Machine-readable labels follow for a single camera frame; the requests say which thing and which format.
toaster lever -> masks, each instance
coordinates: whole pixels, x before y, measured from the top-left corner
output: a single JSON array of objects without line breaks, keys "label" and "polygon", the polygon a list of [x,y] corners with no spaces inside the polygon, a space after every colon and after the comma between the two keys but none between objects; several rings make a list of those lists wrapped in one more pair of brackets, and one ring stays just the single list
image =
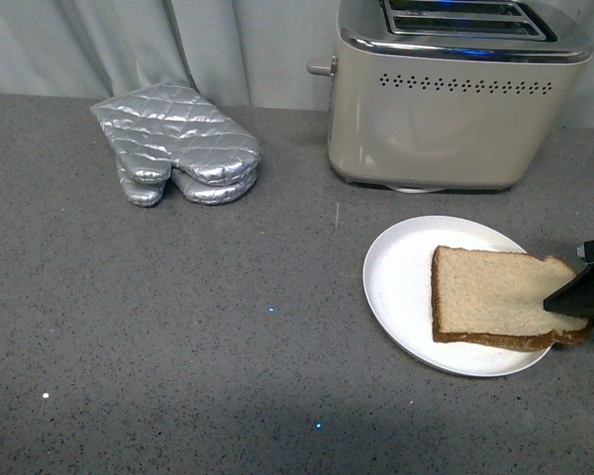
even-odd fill
[{"label": "toaster lever", "polygon": [[306,69],[317,76],[332,76],[335,73],[335,59],[326,57],[313,57],[308,61]]}]

quilted oven mitt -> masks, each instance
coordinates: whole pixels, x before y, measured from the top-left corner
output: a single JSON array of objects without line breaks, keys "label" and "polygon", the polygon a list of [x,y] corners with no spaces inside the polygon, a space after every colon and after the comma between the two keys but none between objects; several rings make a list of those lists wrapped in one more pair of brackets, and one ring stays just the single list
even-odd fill
[{"label": "quilted oven mitt", "polygon": [[255,183],[259,142],[182,81],[156,84],[92,106],[135,205],[152,206],[171,178],[195,203],[218,205]]}]

bread crust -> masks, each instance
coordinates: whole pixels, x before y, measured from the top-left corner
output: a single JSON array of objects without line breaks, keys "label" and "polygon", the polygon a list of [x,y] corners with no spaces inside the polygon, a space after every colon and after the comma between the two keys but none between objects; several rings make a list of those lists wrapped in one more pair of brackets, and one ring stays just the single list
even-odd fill
[{"label": "bread crust", "polygon": [[[517,349],[524,351],[536,351],[546,349],[556,342],[563,344],[580,344],[585,342],[590,335],[591,322],[587,321],[586,326],[578,331],[550,331],[536,335],[511,335],[511,334],[495,334],[488,332],[443,332],[442,328],[442,317],[443,309],[441,302],[441,295],[439,289],[439,277],[440,277],[440,256],[442,249],[447,246],[440,245],[436,248],[432,258],[432,312],[433,312],[433,323],[432,332],[434,341],[436,342],[456,342],[466,341],[470,343],[479,343],[488,346],[497,346],[508,349]],[[537,261],[542,261],[537,257],[530,254],[522,254],[524,257],[532,258]],[[556,262],[564,265],[573,274],[574,270],[570,265],[559,259],[558,257],[550,256],[547,259],[555,260]]]}]

black object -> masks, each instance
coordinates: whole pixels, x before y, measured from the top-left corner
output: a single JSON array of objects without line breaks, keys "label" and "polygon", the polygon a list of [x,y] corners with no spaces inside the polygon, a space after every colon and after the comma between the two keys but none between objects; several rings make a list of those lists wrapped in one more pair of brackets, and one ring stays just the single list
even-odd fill
[{"label": "black object", "polygon": [[594,240],[578,248],[587,267],[571,282],[544,300],[544,309],[573,317],[594,319]]}]

toaster vent hole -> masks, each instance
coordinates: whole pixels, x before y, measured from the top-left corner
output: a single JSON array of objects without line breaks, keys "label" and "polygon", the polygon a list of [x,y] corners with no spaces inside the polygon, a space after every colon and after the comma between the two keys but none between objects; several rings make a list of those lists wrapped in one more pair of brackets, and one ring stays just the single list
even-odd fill
[{"label": "toaster vent hole", "polygon": [[552,90],[551,82],[509,81],[503,79],[457,79],[449,77],[430,77],[418,75],[382,73],[379,77],[381,86],[391,86],[405,89],[420,89],[435,92],[474,92],[475,94],[542,94]]}]

